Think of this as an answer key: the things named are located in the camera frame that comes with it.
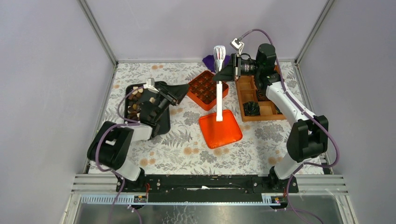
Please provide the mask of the white handled metal tongs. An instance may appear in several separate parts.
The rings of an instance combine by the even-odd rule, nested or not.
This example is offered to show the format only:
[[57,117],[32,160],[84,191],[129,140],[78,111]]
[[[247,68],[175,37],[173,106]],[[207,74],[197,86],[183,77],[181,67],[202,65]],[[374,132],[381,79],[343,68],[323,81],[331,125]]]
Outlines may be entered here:
[[[222,70],[224,65],[224,60],[226,57],[226,48],[223,45],[217,45],[213,48],[213,57],[215,63],[215,71],[218,73]],[[222,82],[216,81],[216,121],[223,121],[223,109],[222,109]]]

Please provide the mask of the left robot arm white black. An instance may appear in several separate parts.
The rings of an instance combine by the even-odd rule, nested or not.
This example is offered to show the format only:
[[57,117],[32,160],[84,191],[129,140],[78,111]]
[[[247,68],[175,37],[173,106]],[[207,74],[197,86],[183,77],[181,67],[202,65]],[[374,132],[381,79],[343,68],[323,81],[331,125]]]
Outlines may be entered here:
[[188,84],[168,85],[148,80],[130,85],[119,103],[124,106],[123,120],[117,124],[105,121],[87,150],[87,158],[98,169],[111,171],[127,179],[134,192],[144,188],[142,168],[127,161],[130,144],[150,140],[170,130],[170,105],[179,105],[189,91]]

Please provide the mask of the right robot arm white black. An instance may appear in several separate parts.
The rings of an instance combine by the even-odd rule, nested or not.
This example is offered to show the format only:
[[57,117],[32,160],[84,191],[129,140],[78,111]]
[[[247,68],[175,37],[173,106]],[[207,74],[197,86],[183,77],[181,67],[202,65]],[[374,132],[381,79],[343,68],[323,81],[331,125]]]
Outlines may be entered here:
[[213,48],[216,74],[213,80],[235,82],[241,76],[252,76],[256,89],[265,95],[284,115],[291,126],[286,142],[287,153],[275,165],[268,179],[269,189],[280,192],[290,178],[310,158],[315,158],[327,150],[328,120],[324,115],[317,116],[297,100],[289,91],[277,69],[275,47],[264,43],[258,47],[256,58],[244,59],[242,53],[231,54],[225,64],[226,49],[222,45]]

